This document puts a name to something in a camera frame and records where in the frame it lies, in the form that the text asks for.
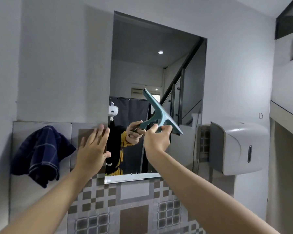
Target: person's left arm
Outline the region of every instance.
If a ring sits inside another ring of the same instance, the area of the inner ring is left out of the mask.
[[[139,139],[146,133],[146,130],[141,130],[137,128],[137,126],[141,123],[142,121],[136,121],[130,123],[130,125],[127,127],[126,130],[126,141],[129,143],[128,145],[135,145],[139,143]]]
[[[104,126],[88,138],[82,138],[77,153],[75,168],[53,189],[30,206],[15,221],[0,231],[0,234],[53,234],[78,193],[98,173],[110,152],[104,153],[109,128],[103,134]]]

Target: hand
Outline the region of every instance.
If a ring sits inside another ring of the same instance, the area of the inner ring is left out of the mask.
[[[136,121],[130,123],[130,125],[127,127],[126,130],[126,140],[128,143],[131,144],[137,144],[139,143],[139,139],[146,133],[146,130],[141,130],[137,128],[137,126],[141,123],[142,121]]]
[[[74,169],[89,179],[98,173],[105,159],[111,157],[110,152],[104,153],[110,129],[107,128],[102,135],[103,129],[103,125],[94,129],[86,143],[85,137],[83,137],[77,152],[77,163]]]
[[[143,145],[146,155],[153,152],[165,152],[170,144],[169,135],[172,132],[172,126],[162,126],[162,132],[160,133],[156,133],[157,129],[158,125],[154,124],[145,134]]]

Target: ceiling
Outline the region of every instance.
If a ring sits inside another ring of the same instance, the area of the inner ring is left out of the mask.
[[[267,16],[277,18],[292,0],[237,0]]]
[[[164,68],[188,54],[198,39],[183,31],[115,14],[112,59]]]

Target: yellow sleeve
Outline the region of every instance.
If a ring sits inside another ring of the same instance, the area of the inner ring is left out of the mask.
[[[134,144],[129,143],[129,142],[126,140],[126,136],[127,136],[127,133],[124,131],[124,132],[121,134],[121,144],[122,144],[124,147],[129,146],[129,145],[134,145]]]

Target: dark gray curtain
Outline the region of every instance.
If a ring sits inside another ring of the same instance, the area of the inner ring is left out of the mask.
[[[111,102],[119,108],[117,116],[114,117],[115,125],[127,128],[131,122],[147,120],[150,106],[147,100],[110,97],[110,104]],[[138,144],[124,148],[124,161],[120,165],[123,174],[140,173],[142,151],[143,138]]]

